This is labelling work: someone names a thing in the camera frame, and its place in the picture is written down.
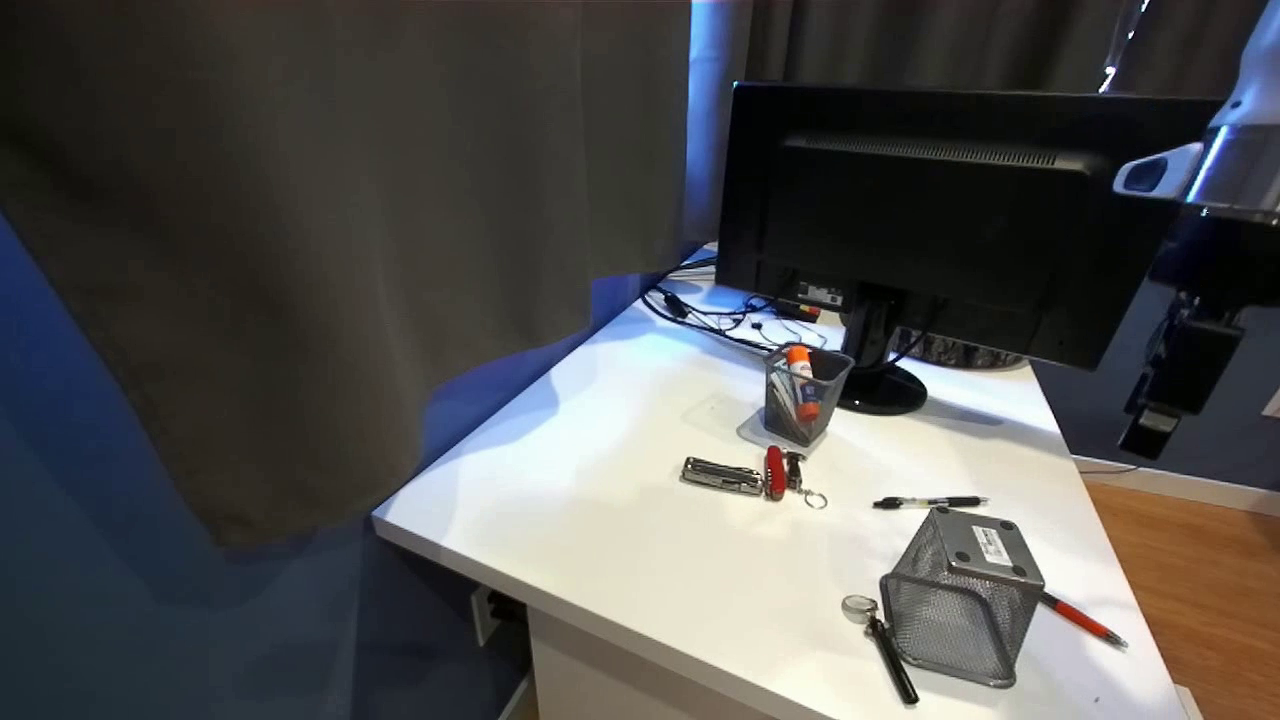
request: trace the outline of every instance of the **pen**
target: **pen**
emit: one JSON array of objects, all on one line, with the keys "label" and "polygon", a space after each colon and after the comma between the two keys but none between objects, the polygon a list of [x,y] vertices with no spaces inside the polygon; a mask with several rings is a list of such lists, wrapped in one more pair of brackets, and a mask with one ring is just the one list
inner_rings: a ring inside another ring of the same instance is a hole
[{"label": "pen", "polygon": [[918,704],[918,694],[916,694],[916,683],[912,683],[912,671],[907,671],[902,656],[895,654],[888,626],[875,616],[875,599],[871,599],[871,596],[843,596],[843,599],[841,599],[841,612],[843,612],[849,621],[864,626],[864,636],[875,642],[881,662],[882,662],[882,668],[888,668],[888,680],[892,680],[895,695],[901,695],[902,704]]},{"label": "pen", "polygon": [[1059,599],[1059,596],[1048,596],[1048,591],[1038,591],[1038,599],[1044,599],[1057,616],[1064,616],[1069,626],[1082,629],[1087,636],[1095,636],[1095,642],[1104,642],[1104,646],[1113,646],[1113,650],[1124,650],[1124,642],[1120,642],[1108,626],[1082,616],[1076,604],[1069,604],[1069,599]]},{"label": "pen", "polygon": [[881,498],[871,510],[981,510],[983,498]]}]

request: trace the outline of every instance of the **red pen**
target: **red pen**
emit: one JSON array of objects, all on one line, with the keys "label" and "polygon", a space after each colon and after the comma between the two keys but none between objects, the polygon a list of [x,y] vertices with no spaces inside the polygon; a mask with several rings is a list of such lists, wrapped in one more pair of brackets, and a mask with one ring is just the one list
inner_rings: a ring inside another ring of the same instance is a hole
[{"label": "red pen", "polygon": [[1069,599],[1059,599],[1059,596],[1048,596],[1048,591],[1038,591],[1038,599],[1044,599],[1057,616],[1064,616],[1069,626],[1082,629],[1087,636],[1095,636],[1095,642],[1104,642],[1104,646],[1113,646],[1113,650],[1124,650],[1124,642],[1120,642],[1108,626],[1082,616],[1076,604],[1069,604]]}]

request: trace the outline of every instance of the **marker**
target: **marker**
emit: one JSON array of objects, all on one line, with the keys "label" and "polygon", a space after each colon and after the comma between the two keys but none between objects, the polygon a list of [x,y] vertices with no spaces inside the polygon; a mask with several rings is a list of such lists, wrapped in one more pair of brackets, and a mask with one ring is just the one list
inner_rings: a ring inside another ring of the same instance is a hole
[{"label": "marker", "polygon": [[791,373],[791,402],[794,402],[794,420],[811,424],[818,416],[817,391],[811,391],[811,349],[807,345],[787,345],[787,373]]},{"label": "marker", "polygon": [[981,510],[983,498],[881,498],[871,510]]}]

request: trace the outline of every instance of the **monitor base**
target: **monitor base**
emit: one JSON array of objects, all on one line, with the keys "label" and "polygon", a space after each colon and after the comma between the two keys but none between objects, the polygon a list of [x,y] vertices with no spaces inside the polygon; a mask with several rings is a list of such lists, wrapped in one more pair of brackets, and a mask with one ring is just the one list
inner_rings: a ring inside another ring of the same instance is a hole
[{"label": "monitor base", "polygon": [[864,416],[907,416],[922,402],[929,387],[902,369],[850,369],[841,391],[841,409]]}]

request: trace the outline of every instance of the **wooden floor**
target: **wooden floor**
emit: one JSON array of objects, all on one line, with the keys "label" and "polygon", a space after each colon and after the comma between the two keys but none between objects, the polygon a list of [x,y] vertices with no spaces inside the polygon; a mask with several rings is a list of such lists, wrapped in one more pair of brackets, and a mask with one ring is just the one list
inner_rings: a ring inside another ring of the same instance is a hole
[{"label": "wooden floor", "polygon": [[1209,720],[1280,720],[1280,516],[1087,494],[1172,680]]}]

